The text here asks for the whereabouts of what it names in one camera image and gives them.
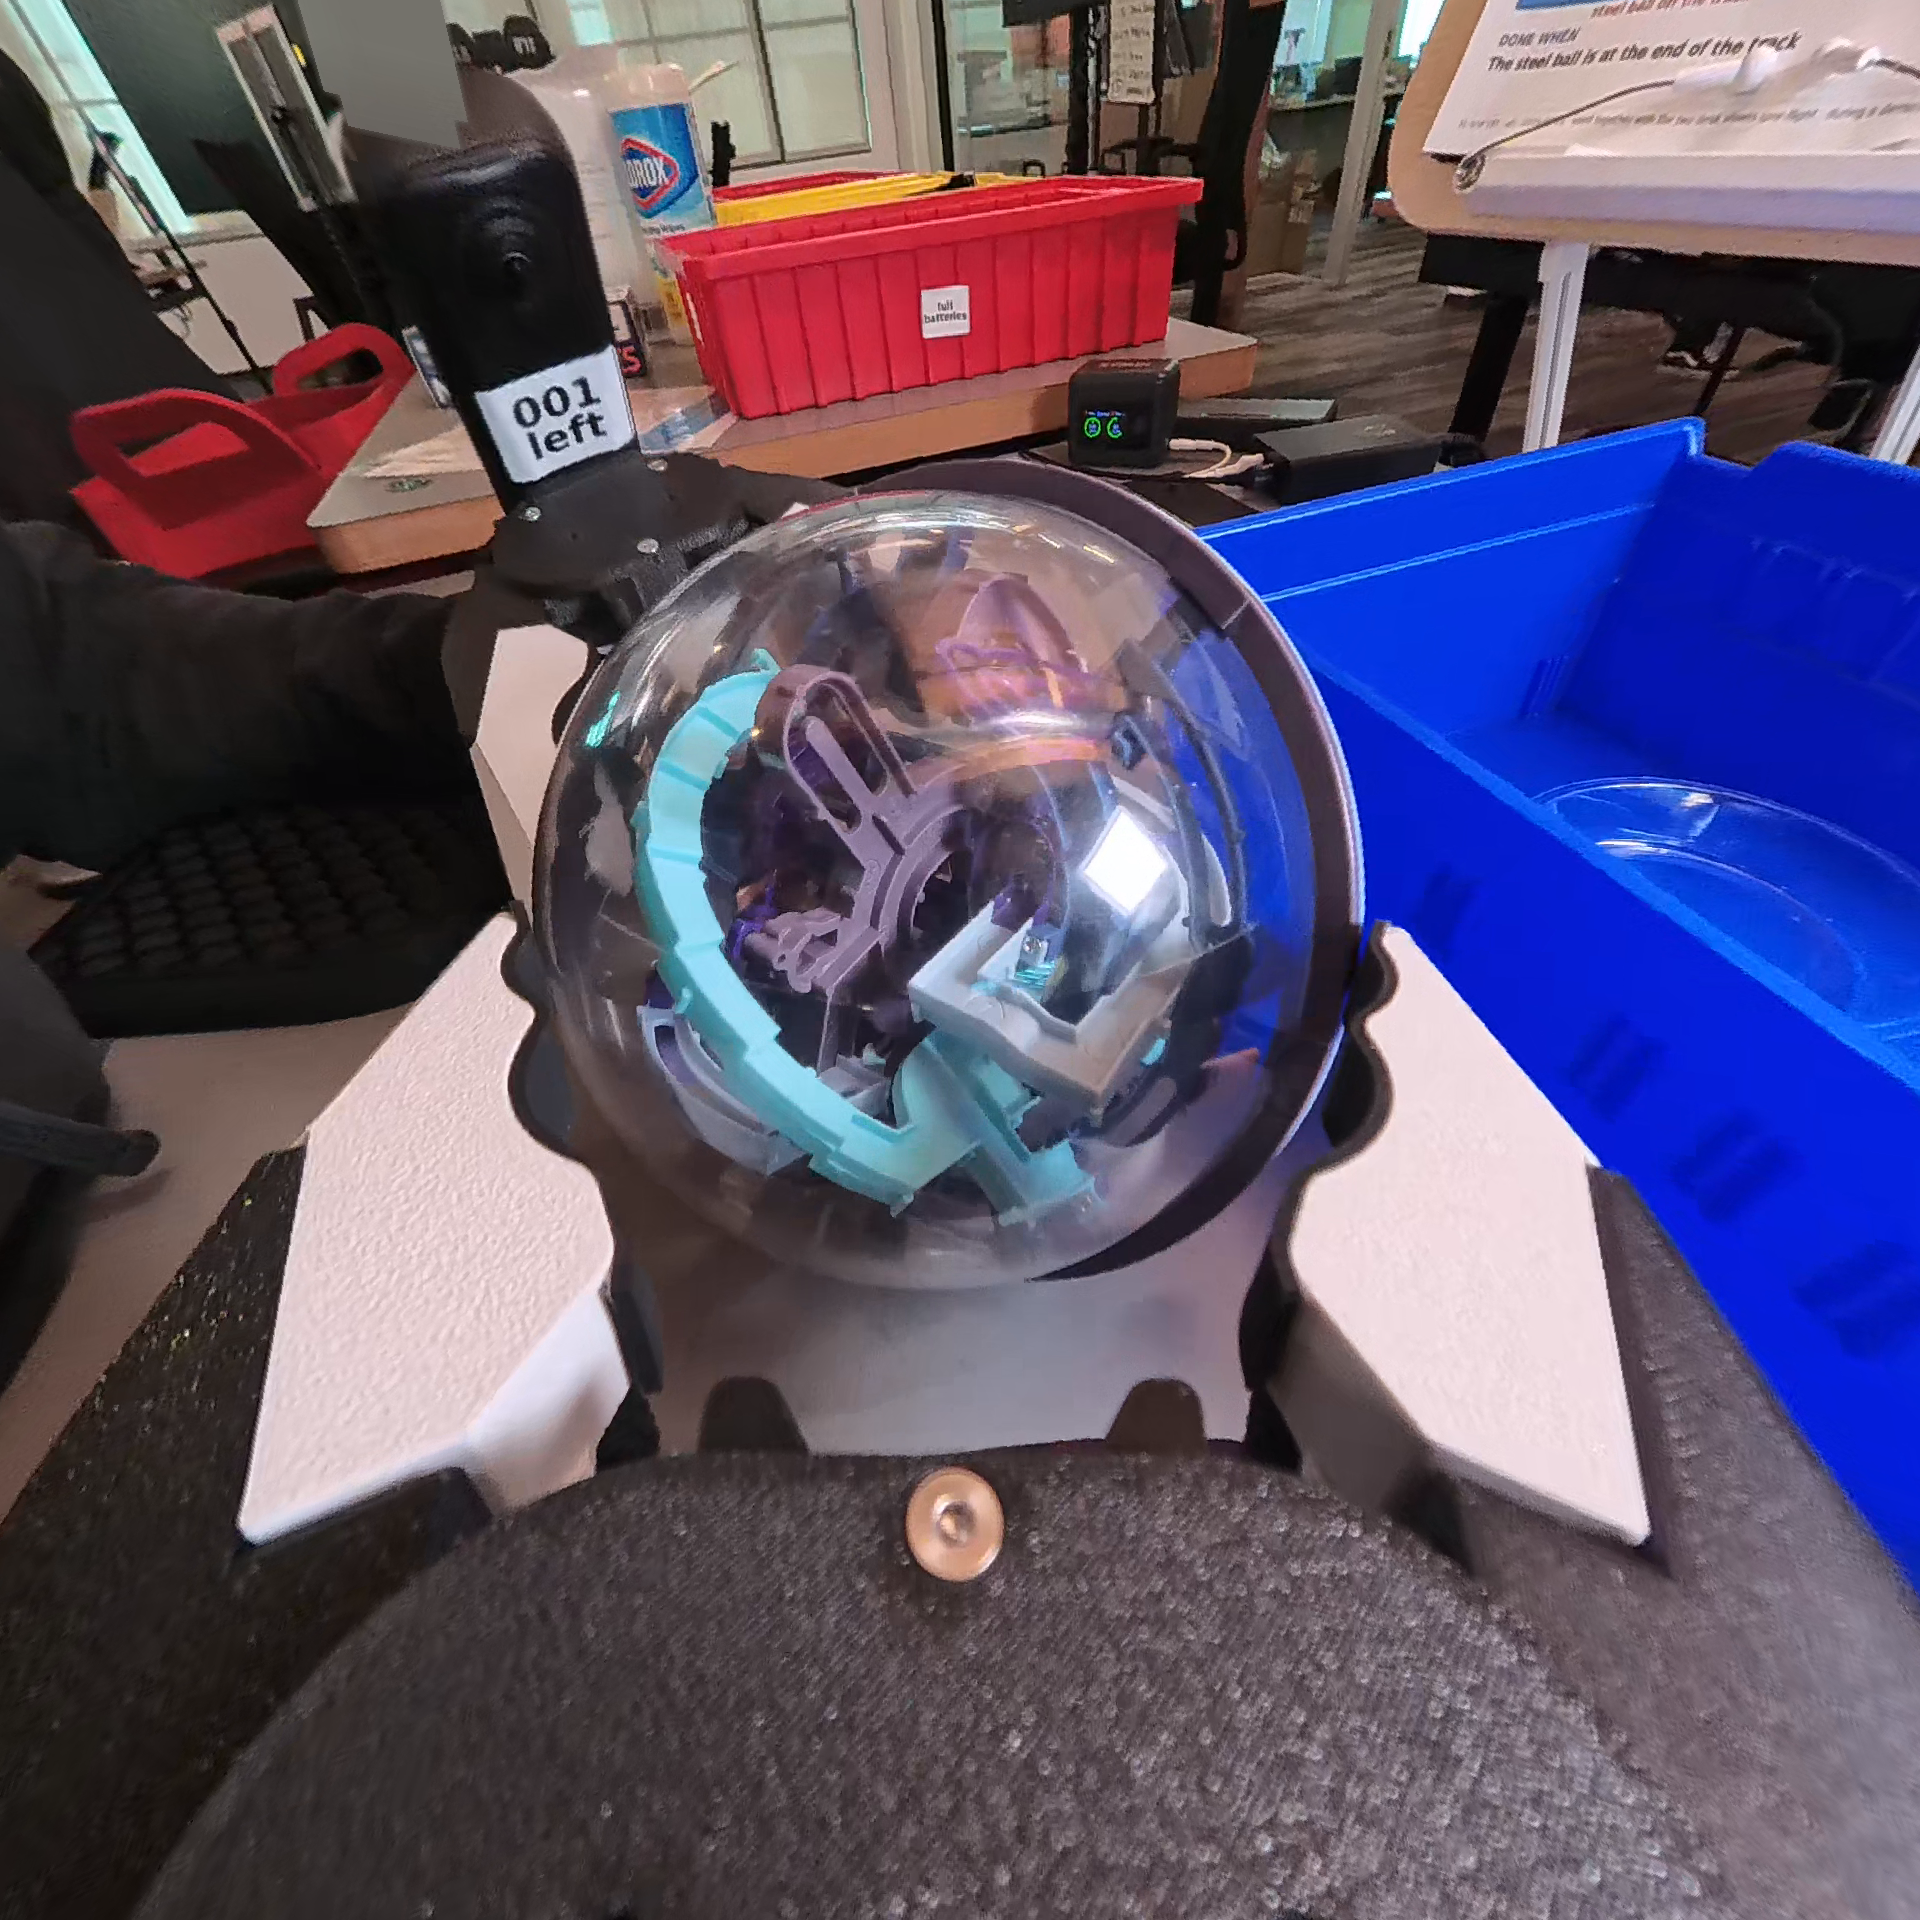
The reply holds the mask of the blue plastic bin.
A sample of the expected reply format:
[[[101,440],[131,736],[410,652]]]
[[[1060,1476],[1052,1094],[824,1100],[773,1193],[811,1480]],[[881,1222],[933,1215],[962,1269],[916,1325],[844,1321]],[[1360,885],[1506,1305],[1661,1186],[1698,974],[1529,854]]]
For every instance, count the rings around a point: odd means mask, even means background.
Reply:
[[[1917,474],[1697,420],[1205,529],[1308,660],[1364,892],[1664,1224],[1917,1570],[1917,1063],[1560,822],[1674,780],[1917,861]]]

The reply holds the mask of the person's left forearm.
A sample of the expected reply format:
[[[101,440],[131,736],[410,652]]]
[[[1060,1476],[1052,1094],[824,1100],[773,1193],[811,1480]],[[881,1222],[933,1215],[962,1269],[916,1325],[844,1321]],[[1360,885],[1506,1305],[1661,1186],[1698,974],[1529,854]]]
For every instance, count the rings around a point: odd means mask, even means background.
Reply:
[[[5,522],[2,858],[99,873],[221,812],[472,792],[449,614],[181,582]]]

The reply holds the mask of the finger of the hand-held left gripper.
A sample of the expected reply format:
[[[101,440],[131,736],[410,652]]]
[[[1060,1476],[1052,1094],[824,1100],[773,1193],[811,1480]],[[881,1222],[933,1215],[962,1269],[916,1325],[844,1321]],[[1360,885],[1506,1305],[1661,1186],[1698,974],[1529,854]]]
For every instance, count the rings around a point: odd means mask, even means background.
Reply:
[[[472,767],[510,886],[534,881],[537,831],[561,733],[594,664],[586,639],[549,622],[491,638]]]

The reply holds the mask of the clear plastic ball stand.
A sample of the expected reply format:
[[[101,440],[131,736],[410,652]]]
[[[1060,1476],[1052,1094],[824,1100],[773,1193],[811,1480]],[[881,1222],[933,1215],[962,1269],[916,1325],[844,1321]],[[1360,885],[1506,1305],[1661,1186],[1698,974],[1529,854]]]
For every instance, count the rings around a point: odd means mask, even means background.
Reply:
[[[1542,806],[1757,959],[1915,1048],[1915,866],[1803,808],[1674,780],[1562,783]]]

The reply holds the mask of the red plastic bin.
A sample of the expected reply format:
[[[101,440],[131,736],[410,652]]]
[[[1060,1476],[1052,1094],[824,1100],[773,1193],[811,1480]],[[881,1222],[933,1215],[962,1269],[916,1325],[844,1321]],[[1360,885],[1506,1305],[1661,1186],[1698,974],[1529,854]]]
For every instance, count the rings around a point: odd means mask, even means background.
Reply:
[[[1156,345],[1186,176],[949,189],[672,238],[706,381],[739,418]]]

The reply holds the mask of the black backpack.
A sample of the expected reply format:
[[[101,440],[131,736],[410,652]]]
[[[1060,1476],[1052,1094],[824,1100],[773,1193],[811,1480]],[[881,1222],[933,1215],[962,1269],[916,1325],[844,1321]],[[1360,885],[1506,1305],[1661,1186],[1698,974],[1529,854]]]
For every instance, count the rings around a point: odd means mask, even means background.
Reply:
[[[106,1048],[54,983],[2,948],[2,1384],[12,1384],[65,1294],[85,1201],[157,1156],[152,1132],[113,1113]]]

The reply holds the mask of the wooden instruction board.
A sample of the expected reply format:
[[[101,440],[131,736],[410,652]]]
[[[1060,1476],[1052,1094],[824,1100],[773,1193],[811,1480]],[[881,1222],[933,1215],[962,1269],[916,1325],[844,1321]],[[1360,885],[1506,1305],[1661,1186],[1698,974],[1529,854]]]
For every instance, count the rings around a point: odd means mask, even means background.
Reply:
[[[1910,268],[1915,66],[1915,1],[1454,1],[1387,184],[1427,232]]]

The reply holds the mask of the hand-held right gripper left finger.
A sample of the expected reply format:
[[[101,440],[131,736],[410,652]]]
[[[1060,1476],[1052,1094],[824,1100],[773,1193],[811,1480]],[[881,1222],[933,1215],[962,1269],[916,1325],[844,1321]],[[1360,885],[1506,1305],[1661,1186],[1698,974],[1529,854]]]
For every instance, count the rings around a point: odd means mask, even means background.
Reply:
[[[594,1471],[633,1386],[586,1165],[512,1103],[534,1012],[497,917],[305,1132],[242,1537],[458,1471],[493,1514]]]

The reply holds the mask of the black digital timer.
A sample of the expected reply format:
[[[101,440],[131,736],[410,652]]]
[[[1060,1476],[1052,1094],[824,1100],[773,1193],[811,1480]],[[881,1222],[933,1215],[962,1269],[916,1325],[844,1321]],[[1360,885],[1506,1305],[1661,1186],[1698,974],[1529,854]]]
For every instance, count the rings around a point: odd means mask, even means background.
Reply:
[[[1180,406],[1180,360],[1098,356],[1081,364],[1067,381],[1067,466],[1084,472],[1166,468]]]

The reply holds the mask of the yellow plastic bin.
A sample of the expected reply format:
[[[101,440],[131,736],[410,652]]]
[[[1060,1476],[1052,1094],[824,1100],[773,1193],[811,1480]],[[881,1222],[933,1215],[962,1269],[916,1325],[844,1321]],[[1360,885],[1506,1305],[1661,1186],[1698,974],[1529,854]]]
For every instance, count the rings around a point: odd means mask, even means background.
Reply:
[[[859,174],[821,170],[810,176],[754,178],[717,184],[714,197],[720,226],[771,224],[808,220],[848,208],[870,208],[923,199],[949,189],[1020,184],[1044,174],[996,170],[931,170],[931,174]]]

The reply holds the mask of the white wipes canister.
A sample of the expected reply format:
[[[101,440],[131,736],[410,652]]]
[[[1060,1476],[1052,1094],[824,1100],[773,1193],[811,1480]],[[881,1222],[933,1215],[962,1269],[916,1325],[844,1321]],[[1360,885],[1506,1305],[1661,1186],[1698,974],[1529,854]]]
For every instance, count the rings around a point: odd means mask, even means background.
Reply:
[[[650,239],[715,226],[699,117],[677,64],[614,64],[606,82],[614,170]]]

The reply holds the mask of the clear plastic maze ball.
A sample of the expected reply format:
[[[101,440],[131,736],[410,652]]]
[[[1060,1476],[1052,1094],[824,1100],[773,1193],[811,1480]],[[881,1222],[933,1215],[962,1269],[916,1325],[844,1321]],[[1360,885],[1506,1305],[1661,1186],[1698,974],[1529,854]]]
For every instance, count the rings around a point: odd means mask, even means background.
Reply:
[[[614,1249],[978,1288],[1236,1201],[1329,1087],[1349,762],[1209,529],[934,464],[725,545],[574,700],[534,1060]]]

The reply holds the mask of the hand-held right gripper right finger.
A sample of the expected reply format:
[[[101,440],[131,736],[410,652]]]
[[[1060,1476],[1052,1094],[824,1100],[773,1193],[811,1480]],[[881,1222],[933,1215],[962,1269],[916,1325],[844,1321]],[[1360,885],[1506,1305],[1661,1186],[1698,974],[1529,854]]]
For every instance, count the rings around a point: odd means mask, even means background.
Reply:
[[[1638,1549],[1642,1448],[1600,1246],[1600,1165],[1403,928],[1374,926],[1281,1204],[1269,1397],[1364,1510],[1466,1485]]]

